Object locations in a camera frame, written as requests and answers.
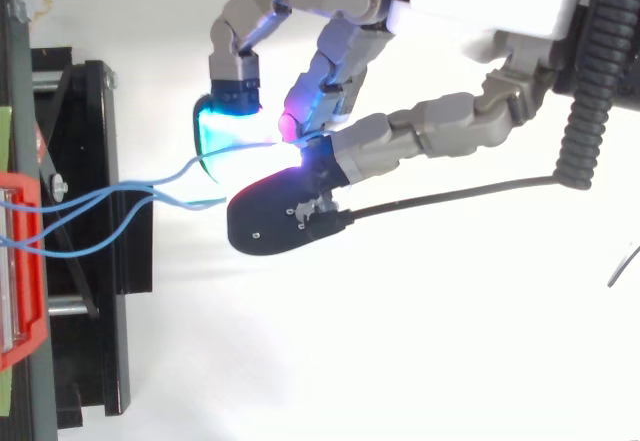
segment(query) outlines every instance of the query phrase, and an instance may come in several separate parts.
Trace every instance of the coiled black cable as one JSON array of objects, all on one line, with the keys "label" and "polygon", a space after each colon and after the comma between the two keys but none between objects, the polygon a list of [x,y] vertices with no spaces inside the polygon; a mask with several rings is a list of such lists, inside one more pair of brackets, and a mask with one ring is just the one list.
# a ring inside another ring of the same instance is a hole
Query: coiled black cable
[{"label": "coiled black cable", "polygon": [[558,183],[588,190],[616,89],[638,27],[640,0],[592,0],[577,60],[578,84],[554,173]]}]

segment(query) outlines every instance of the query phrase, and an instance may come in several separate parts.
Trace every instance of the metal rod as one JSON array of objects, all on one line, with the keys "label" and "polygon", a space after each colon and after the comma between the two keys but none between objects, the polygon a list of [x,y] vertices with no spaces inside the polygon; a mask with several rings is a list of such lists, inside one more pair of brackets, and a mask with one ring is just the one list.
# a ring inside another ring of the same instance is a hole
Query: metal rod
[{"label": "metal rod", "polygon": [[82,296],[52,296],[49,298],[49,316],[78,316],[88,312]]},{"label": "metal rod", "polygon": [[[0,189],[0,198],[4,201],[5,190]],[[0,233],[7,236],[7,213],[0,207]],[[15,293],[11,291],[11,272],[9,268],[9,248],[0,248],[0,353],[13,348],[13,306]]]},{"label": "metal rod", "polygon": [[60,80],[62,79],[62,71],[40,71],[34,72],[33,92],[34,93],[52,93],[58,89]]},{"label": "metal rod", "polygon": [[[51,177],[54,174],[56,174],[56,167],[53,165],[49,150],[45,149],[40,162],[40,179],[42,180],[42,183],[46,188],[46,195],[49,198],[49,203],[51,204],[51,206],[54,206],[56,204],[56,200],[54,199],[53,193],[50,189]],[[52,221],[59,221],[60,219],[60,213],[53,213]],[[56,240],[58,241],[61,249],[63,249],[64,251],[75,251],[73,242],[71,241],[71,235],[69,234],[69,230],[66,226],[60,226],[58,229],[56,229],[54,232],[54,236],[56,237]],[[93,294],[91,293],[91,288],[89,287],[87,277],[84,273],[82,265],[80,264],[80,261],[78,260],[78,258],[69,258],[66,259],[65,262],[69,267],[69,273],[71,274],[71,279],[76,286],[78,294],[84,299],[84,304],[89,311],[89,317],[98,319],[98,308],[96,307],[96,303],[93,299]]]}]

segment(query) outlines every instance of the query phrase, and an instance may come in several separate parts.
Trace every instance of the screw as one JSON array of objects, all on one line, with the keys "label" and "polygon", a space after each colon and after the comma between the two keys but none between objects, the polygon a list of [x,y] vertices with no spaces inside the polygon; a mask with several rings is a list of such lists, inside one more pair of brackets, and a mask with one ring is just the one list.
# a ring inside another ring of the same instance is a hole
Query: screw
[{"label": "screw", "polygon": [[118,75],[113,71],[107,71],[104,75],[104,84],[111,91],[118,89]]},{"label": "screw", "polygon": [[68,192],[69,185],[64,182],[62,175],[56,173],[51,176],[51,194],[56,203],[61,203]]},{"label": "screw", "polygon": [[31,0],[11,0],[9,14],[23,24],[33,20],[34,8]]}]

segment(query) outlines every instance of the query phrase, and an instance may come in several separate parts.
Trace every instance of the black cable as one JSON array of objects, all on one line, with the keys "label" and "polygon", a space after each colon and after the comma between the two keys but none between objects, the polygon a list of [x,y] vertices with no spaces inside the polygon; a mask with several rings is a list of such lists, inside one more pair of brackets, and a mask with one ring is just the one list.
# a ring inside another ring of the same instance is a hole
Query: black cable
[{"label": "black cable", "polygon": [[566,187],[591,188],[605,123],[628,64],[640,0],[592,0],[576,63],[578,86],[554,176]]},{"label": "black cable", "polygon": [[611,276],[611,279],[609,279],[609,283],[607,284],[607,286],[609,286],[610,288],[613,288],[613,285],[616,284],[618,279],[620,279],[620,276],[622,276],[622,274],[626,271],[626,269],[629,267],[631,262],[636,258],[636,256],[638,256],[638,254],[640,254],[640,246],[638,246],[631,254],[627,255],[622,260],[620,265],[616,268],[615,272],[613,273],[613,276]]},{"label": "black cable", "polygon": [[485,196],[488,194],[502,193],[505,191],[512,191],[514,189],[533,188],[537,186],[551,186],[558,184],[558,181],[552,177],[542,178],[529,178],[519,179],[515,181],[507,181],[505,183],[491,184],[489,186],[481,186],[478,188],[465,189],[462,191],[453,191],[450,193],[433,194],[430,196],[423,196],[420,198],[405,199],[404,201],[396,201],[393,203],[382,204],[380,206],[373,206],[371,208],[360,209],[353,211],[350,214],[350,218],[353,221],[363,218],[369,218],[371,216],[377,216],[378,214],[392,213],[394,211],[400,211],[403,209],[417,208],[420,206],[429,206],[431,204],[445,203],[449,201],[458,201],[461,199],[475,198],[478,196]]}]

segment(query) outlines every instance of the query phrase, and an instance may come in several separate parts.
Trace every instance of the black metal frame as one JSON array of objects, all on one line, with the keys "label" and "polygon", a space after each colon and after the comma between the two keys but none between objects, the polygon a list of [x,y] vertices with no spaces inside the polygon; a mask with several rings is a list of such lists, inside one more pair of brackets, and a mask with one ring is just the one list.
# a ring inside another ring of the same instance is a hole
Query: black metal frame
[{"label": "black metal frame", "polygon": [[[111,70],[100,61],[71,64],[70,49],[29,48],[28,25],[0,0],[0,106],[13,108],[11,169],[40,177],[43,204],[55,203],[51,177],[68,199],[118,181]],[[33,92],[33,72],[62,71],[57,89]],[[47,149],[38,160],[36,126]],[[140,193],[120,193],[46,239],[50,250],[96,244],[122,222]],[[44,225],[59,219],[47,215]],[[122,414],[131,401],[125,295],[152,289],[153,211],[140,211],[123,236],[85,258],[46,261],[48,295],[80,295],[87,315],[51,318],[50,338],[14,367],[12,408],[0,418],[2,441],[52,441],[57,429],[82,426],[81,408]]]},{"label": "black metal frame", "polygon": [[[10,169],[38,178],[29,27],[0,0],[0,106],[13,109]],[[0,418],[3,441],[51,441],[57,422],[51,341],[14,367],[11,416]]]},{"label": "black metal frame", "polygon": [[[107,86],[113,73],[100,61],[64,64],[69,53],[70,48],[32,52],[34,72],[63,73],[55,92],[35,94],[38,124],[48,139],[51,160],[50,164],[45,157],[40,165],[43,197],[50,199],[49,181],[56,173],[69,184],[69,199],[118,181],[113,91]],[[76,247],[102,241],[142,197],[131,192],[113,195],[69,223],[69,239]],[[45,216],[45,225],[55,220]],[[47,259],[49,295],[80,292],[85,303],[95,303],[99,312],[93,319],[67,316],[51,320],[60,429],[81,426],[83,406],[104,405],[107,416],[120,415],[129,406],[124,296],[152,289],[152,223],[153,211],[148,205],[115,243],[75,260],[77,266]],[[61,241],[65,241],[64,236],[56,237],[48,246],[67,250]]]}]

